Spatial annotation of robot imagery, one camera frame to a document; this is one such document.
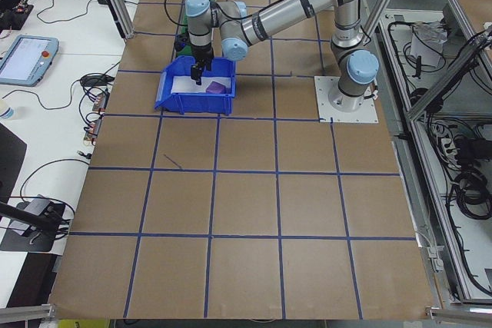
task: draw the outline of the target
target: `blue plastic bin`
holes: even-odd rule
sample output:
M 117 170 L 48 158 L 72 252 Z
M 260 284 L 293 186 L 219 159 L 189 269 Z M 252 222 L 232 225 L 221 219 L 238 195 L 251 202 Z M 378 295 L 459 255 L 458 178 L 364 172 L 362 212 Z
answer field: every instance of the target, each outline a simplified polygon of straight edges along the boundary
M 190 68 L 194 58 L 187 55 L 177 57 L 161 74 L 161 81 L 155 101 L 155 109 L 164 108 L 181 114 L 193 113 L 223 113 L 232 112 L 232 99 L 236 95 L 236 64 L 226 58 L 214 58 L 212 70 L 204 71 L 203 77 L 230 78 L 231 87 L 225 94 L 209 94 L 202 92 L 171 92 L 176 76 L 190 77 Z

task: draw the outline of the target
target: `purple block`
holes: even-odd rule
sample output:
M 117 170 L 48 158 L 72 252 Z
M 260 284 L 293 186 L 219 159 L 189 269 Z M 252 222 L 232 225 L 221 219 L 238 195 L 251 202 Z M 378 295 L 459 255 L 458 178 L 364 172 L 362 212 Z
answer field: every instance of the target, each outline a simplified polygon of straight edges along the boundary
M 216 81 L 212 81 L 205 92 L 208 94 L 225 94 L 225 86 Z

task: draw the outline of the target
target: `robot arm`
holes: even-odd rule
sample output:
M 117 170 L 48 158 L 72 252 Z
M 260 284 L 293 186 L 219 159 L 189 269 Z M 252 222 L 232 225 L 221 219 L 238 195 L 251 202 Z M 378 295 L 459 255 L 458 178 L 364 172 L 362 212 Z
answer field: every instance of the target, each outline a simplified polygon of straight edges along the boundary
M 364 37 L 361 33 L 360 0 L 278 0 L 253 15 L 246 14 L 246 5 L 242 2 L 186 0 L 188 42 L 196 61 L 191 69 L 192 78 L 200 83 L 203 70 L 211 70 L 213 28 L 220 30 L 223 55 L 232 61 L 240 61 L 246 57 L 250 46 L 314 17 L 332 5 L 336 31 L 331 44 L 342 70 L 339 86 L 343 85 L 341 90 L 347 98 L 359 98 L 374 80 L 379 65 L 377 59 L 374 63 L 373 55 L 370 61 L 368 55 L 358 55 L 353 63 L 350 61 L 358 49 L 368 53 L 359 48 Z

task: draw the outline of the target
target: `white table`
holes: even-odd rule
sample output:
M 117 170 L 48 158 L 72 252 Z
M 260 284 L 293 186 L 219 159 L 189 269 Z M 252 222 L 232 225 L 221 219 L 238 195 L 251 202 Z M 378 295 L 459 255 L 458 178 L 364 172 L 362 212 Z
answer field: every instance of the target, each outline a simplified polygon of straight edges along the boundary
M 55 7 L 42 14 L 45 20 L 70 18 L 85 11 L 88 0 L 55 0 Z M 96 1 L 90 4 L 89 13 L 70 22 L 46 25 L 36 18 L 36 13 L 51 4 L 50 0 L 31 0 L 35 6 L 21 31 L 13 31 L 7 38 L 0 40 L 0 53 L 8 50 L 17 35 L 37 35 L 57 38 L 60 41 L 58 54 L 53 65 L 43 79 L 33 88 L 0 85 L 0 96 L 21 88 L 36 92 L 48 107 L 58 107 L 68 103 L 70 85 L 82 75 L 104 72 L 116 64 L 123 53 L 125 43 L 120 38 L 109 8 Z M 135 15 L 136 6 L 128 4 L 130 16 Z M 115 75 L 117 68 L 109 74 Z M 79 84 L 74 86 L 72 104 L 57 111 L 46 111 L 39 106 L 36 97 L 31 94 L 14 93 L 6 98 L 15 109 L 15 116 L 2 121 L 9 130 L 19 136 L 27 145 L 27 153 L 21 173 L 12 195 L 18 195 L 20 186 L 26 177 L 39 166 L 62 158 L 84 159 L 77 151 L 92 152 L 91 146 L 83 142 L 82 119 L 78 112 L 78 103 L 83 95 Z M 82 111 L 88 113 L 92 103 L 85 99 Z M 84 183 L 87 166 L 78 162 L 61 162 L 43 168 L 25 188 L 26 196 L 43 194 L 64 200 L 74 208 Z M 9 201 L 16 205 L 19 199 Z M 65 218 L 72 217 L 69 209 Z M 0 221 L 6 227 L 8 219 Z M 4 230 L 0 230 L 0 239 Z M 52 253 L 63 254 L 65 240 L 55 242 Z M 0 308 L 6 307 L 18 278 L 27 253 L 0 252 Z

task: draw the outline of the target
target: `tablet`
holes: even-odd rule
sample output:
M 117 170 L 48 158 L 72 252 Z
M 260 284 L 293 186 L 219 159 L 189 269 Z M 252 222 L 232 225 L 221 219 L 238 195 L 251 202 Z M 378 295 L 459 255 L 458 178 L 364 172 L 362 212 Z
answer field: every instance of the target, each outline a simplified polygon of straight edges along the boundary
M 53 62 L 56 38 L 19 35 L 0 61 L 0 84 L 34 86 Z

